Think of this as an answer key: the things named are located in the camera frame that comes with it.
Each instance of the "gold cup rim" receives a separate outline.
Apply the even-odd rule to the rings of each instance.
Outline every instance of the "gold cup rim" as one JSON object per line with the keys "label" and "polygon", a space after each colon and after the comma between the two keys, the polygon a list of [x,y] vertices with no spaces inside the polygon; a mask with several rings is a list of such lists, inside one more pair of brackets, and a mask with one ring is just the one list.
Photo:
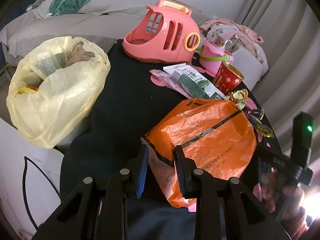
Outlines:
{"label": "gold cup rim", "polygon": [[230,70],[230,71],[231,71],[234,75],[236,75],[238,78],[241,78],[242,80],[244,79],[243,74],[242,74],[239,70],[237,70],[237,69],[235,68],[235,66],[231,65],[229,62],[226,62],[226,61],[223,61],[222,63],[223,63],[223,65],[225,65],[225,67],[226,67],[228,70]]}

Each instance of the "pink wrapper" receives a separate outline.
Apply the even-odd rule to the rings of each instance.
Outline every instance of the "pink wrapper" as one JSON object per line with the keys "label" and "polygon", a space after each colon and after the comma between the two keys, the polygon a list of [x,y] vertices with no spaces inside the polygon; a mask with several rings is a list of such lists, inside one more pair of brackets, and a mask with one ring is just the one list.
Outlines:
{"label": "pink wrapper", "polygon": [[162,84],[166,87],[176,90],[180,94],[184,95],[186,98],[191,98],[174,80],[170,78],[170,75],[162,70],[153,69],[150,70],[150,73],[153,74]]}

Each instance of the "orange handle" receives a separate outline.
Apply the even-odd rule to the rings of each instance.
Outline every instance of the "orange handle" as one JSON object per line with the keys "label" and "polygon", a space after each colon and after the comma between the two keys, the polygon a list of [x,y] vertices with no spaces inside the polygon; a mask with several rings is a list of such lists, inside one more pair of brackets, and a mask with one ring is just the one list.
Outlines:
{"label": "orange handle", "polygon": [[[197,42],[196,42],[196,44],[193,46],[193,47],[191,47],[191,48],[188,48],[188,40],[190,39],[190,37],[192,36],[192,35],[195,35],[196,37],[197,37]],[[184,49],[186,50],[186,51],[189,51],[189,52],[192,52],[192,51],[194,51],[196,48],[198,48],[198,46],[200,45],[200,35],[198,34],[198,33],[189,33],[187,36],[185,36],[184,37],[184,40],[183,40],[183,46],[184,46]]]}
{"label": "orange handle", "polygon": [[177,3],[174,3],[174,2],[169,2],[169,1],[166,1],[166,0],[161,0],[160,6],[174,8],[174,9],[177,9],[179,11],[182,11],[185,14],[188,14],[189,11],[190,11],[189,8],[184,7],[183,5],[180,5],[180,4],[177,4]]}
{"label": "orange handle", "polygon": [[185,5],[185,6],[188,6],[188,7],[192,8],[192,9],[195,9],[195,10],[197,10],[199,12],[202,12],[202,10],[198,9],[197,7],[194,7],[194,6],[192,6],[192,5],[188,4],[188,3],[185,3],[183,1],[180,1],[180,0],[172,0],[172,1],[181,3],[181,4]]}

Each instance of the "orange toy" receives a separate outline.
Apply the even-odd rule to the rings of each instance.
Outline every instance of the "orange toy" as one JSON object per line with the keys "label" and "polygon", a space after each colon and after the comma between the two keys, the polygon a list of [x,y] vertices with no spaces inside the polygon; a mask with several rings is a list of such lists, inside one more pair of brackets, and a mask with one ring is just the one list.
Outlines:
{"label": "orange toy", "polygon": [[124,38],[126,54],[142,62],[190,62],[200,44],[191,10],[166,0],[146,8],[149,11],[139,26]]}

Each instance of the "black cable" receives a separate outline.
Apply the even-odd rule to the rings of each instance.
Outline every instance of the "black cable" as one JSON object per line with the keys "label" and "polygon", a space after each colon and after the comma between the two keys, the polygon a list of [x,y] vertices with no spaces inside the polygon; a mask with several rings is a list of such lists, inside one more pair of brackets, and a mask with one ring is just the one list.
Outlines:
{"label": "black cable", "polygon": [[27,193],[26,193],[26,176],[27,176],[27,170],[28,170],[28,161],[31,162],[47,179],[47,181],[49,181],[49,183],[51,184],[51,186],[53,187],[53,189],[55,190],[55,192],[57,193],[58,197],[60,198],[60,194],[59,191],[57,190],[57,188],[55,187],[55,185],[51,182],[51,180],[47,177],[46,174],[44,174],[44,172],[38,167],[37,164],[35,164],[32,160],[30,160],[28,157],[24,157],[24,170],[23,170],[23,175],[22,175],[22,193],[23,193],[23,201],[24,201],[24,206],[26,208],[28,217],[32,223],[32,225],[34,226],[34,228],[36,229],[36,231],[38,231],[38,226],[36,224],[36,222],[34,221],[30,209],[29,209],[29,205],[28,205],[28,201],[27,201]]}

